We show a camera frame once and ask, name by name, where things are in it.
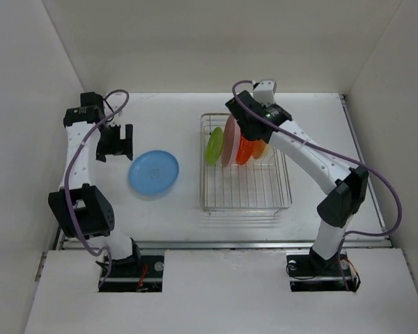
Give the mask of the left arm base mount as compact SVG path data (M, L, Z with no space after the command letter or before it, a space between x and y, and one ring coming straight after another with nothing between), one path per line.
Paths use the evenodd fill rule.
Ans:
M98 282L99 292L162 292L164 251L140 250L135 245L132 256L112 261L110 272L106 255L95 263L102 269Z

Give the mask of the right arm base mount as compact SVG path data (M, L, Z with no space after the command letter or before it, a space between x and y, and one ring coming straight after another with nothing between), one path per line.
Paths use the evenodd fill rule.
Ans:
M346 253L335 256L326 267L310 254L288 254L286 273L292 292L357 292L361 278Z

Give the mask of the blue plate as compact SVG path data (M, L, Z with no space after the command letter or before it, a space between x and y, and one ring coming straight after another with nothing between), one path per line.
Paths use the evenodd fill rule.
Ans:
M128 171L128 182L138 195L159 198L172 189L179 172L178 160L170 152L150 150L132 162Z

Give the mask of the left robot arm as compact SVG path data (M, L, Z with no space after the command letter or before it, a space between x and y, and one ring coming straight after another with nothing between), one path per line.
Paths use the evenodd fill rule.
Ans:
M108 156L133 159L133 126L113 121L122 111L111 110L106 97L82 93L80 105L68 109L63 118L68 147L65 171L58 191L48 195L52 210L67 238L75 238L94 256L106 253L101 267L118 267L125 275L141 270L142 259L132 238L116 228L111 203L95 181L95 165Z

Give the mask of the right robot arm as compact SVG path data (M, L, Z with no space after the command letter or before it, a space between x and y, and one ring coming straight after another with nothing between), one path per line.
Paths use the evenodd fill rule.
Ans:
M241 134L248 141L261 139L282 151L304 170L324 192L316 210L321 218L309 256L310 269L324 274L334 266L334 256L352 217L365 200L369 173L314 149L316 145L292 115L278 104L263 106L242 91L225 103Z

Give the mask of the beige plate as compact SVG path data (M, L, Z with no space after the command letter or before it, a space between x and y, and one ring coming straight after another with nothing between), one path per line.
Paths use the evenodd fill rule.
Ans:
M263 155L266 155L268 150L268 144L263 140L258 140L254 144L254 149L251 155L255 160L259 160L262 158Z

